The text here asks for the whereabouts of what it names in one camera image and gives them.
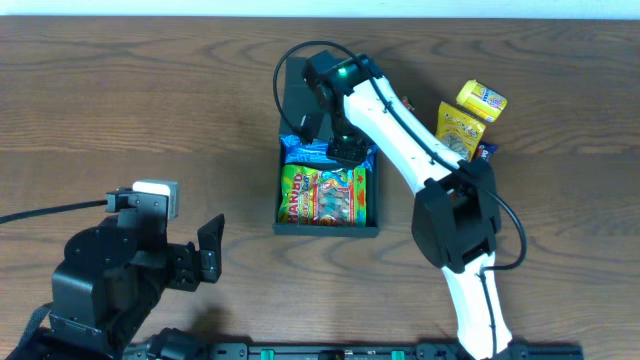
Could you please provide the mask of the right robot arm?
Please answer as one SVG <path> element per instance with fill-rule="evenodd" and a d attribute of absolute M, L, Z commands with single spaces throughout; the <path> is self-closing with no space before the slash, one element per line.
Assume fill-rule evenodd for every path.
<path fill-rule="evenodd" d="M 302 77 L 331 118 L 328 157 L 359 165 L 376 145 L 412 191 L 412 237 L 445 276 L 461 346 L 475 359 L 506 350 L 512 334 L 492 273 L 501 220 L 491 167 L 432 135 L 364 54 L 340 60 L 322 51 L 306 60 Z"/>

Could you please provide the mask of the yellow Hacks candy bag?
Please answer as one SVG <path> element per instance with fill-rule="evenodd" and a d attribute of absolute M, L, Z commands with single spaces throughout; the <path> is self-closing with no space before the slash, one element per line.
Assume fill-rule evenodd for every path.
<path fill-rule="evenodd" d="M 464 160 L 471 160 L 484 135 L 486 125 L 458 108 L 441 102 L 436 138 Z"/>

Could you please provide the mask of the blue Oreo cookie pack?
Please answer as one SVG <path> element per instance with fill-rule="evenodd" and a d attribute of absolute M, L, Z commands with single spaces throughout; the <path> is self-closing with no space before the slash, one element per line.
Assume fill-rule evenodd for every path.
<path fill-rule="evenodd" d="M 327 157 L 328 142 L 314 140 L 311 144 L 303 144 L 296 135 L 280 135 L 279 170 L 285 165 L 301 165 L 319 170 L 352 169 Z"/>

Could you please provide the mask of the green Haribo gummy bag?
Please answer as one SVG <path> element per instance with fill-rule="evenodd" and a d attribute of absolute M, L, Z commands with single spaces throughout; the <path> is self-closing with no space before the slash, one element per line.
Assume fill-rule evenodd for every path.
<path fill-rule="evenodd" d="M 365 227 L 367 172 L 364 167 L 319 170 L 285 165 L 281 175 L 281 224 Z"/>

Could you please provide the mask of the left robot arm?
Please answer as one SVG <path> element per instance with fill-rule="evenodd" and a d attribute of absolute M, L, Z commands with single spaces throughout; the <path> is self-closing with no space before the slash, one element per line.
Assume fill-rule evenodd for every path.
<path fill-rule="evenodd" d="M 100 200 L 108 217 L 71 237 L 51 277 L 52 300 L 27 323 L 13 359 L 120 359 L 167 289 L 194 292 L 221 276 L 225 218 L 171 244 L 179 186 L 138 181 Z"/>

